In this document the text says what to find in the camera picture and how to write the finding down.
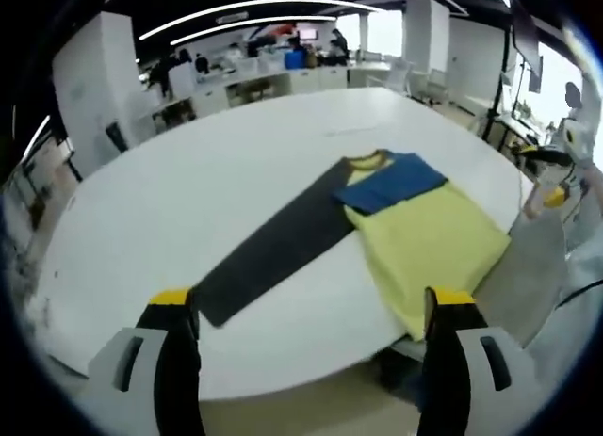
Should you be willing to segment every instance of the white pillar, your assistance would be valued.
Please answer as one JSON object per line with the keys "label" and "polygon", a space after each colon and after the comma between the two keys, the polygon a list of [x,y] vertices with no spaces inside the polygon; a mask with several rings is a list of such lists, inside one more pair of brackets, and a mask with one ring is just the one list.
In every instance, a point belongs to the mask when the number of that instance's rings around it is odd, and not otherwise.
{"label": "white pillar", "polygon": [[445,72],[448,64],[450,11],[433,0],[408,0],[404,13],[403,56],[415,70]]}
{"label": "white pillar", "polygon": [[360,49],[363,51],[368,50],[368,15],[360,15]]}
{"label": "white pillar", "polygon": [[119,155],[105,132],[112,122],[130,147],[138,144],[128,106],[141,98],[142,87],[129,17],[102,12],[88,22],[53,59],[53,81],[83,177]]}

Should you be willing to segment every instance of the white cabinet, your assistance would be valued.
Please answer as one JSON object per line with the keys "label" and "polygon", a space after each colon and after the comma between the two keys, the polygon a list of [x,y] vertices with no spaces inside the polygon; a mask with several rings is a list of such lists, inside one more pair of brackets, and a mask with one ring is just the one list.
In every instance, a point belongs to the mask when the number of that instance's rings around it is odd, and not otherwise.
{"label": "white cabinet", "polygon": [[366,88],[369,77],[385,82],[389,71],[386,69],[370,69],[362,67],[350,67],[350,88]]}
{"label": "white cabinet", "polygon": [[228,96],[224,86],[201,89],[192,95],[192,105],[198,118],[228,109]]}
{"label": "white cabinet", "polygon": [[316,70],[300,69],[291,71],[289,72],[289,79],[291,80],[291,93],[294,95],[320,90],[318,71]]}
{"label": "white cabinet", "polygon": [[345,89],[348,87],[346,67],[322,67],[318,69],[320,90]]}

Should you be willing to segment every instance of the yellow t-shirt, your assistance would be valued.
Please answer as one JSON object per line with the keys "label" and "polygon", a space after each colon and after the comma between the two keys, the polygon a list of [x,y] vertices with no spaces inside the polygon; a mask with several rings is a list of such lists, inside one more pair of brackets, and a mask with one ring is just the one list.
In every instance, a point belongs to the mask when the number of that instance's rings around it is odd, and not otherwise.
{"label": "yellow t-shirt", "polygon": [[[350,183],[391,160],[352,159]],[[511,238],[466,195],[447,182],[433,191],[370,215],[349,207],[368,268],[384,301],[415,340],[423,338],[425,288],[473,293]]]}

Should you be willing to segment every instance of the computer monitor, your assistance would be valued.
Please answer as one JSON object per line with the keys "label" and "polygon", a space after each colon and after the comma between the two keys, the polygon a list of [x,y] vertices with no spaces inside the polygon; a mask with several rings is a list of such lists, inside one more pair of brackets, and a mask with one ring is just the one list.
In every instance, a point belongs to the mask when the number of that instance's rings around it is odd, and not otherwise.
{"label": "computer monitor", "polygon": [[530,65],[532,74],[540,76],[542,71],[536,24],[517,0],[511,2],[511,15],[513,18],[513,45]]}
{"label": "computer monitor", "polygon": [[528,85],[528,91],[534,92],[535,94],[540,94],[540,88],[543,85],[543,73],[545,67],[545,59],[541,55],[540,56],[540,75],[535,73],[530,73],[530,84]]}
{"label": "computer monitor", "polygon": [[316,29],[301,29],[300,40],[318,40],[318,31]]}

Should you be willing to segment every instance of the black ceiling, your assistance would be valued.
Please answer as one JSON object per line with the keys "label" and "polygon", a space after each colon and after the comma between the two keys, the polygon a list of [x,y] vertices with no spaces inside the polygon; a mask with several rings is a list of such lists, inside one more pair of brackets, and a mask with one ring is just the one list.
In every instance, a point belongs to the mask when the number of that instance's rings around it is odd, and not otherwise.
{"label": "black ceiling", "polygon": [[[11,14],[26,23],[15,23],[12,19],[5,26],[9,29],[5,42],[11,45],[8,58],[10,74],[5,91],[9,97],[5,102],[18,103],[17,136],[13,148],[22,152],[28,140],[46,114],[54,115],[53,123],[60,117],[50,82],[52,57],[58,49],[83,24],[101,10],[126,14],[132,17],[135,36],[156,28],[166,22],[192,12],[246,0],[11,0]],[[470,15],[483,23],[506,24],[504,6],[499,0],[454,0],[466,8]],[[528,12],[560,27],[559,11],[552,0],[521,0]],[[403,3],[393,4],[401,7]],[[264,5],[246,8],[250,18],[273,15],[309,15],[327,8],[317,5]],[[207,16],[175,26],[148,40],[137,40],[137,54],[145,59],[156,56],[169,48],[169,42],[187,34],[215,25],[215,17]],[[4,105],[2,120],[10,121],[10,105]],[[0,136],[10,134],[2,130]]]}

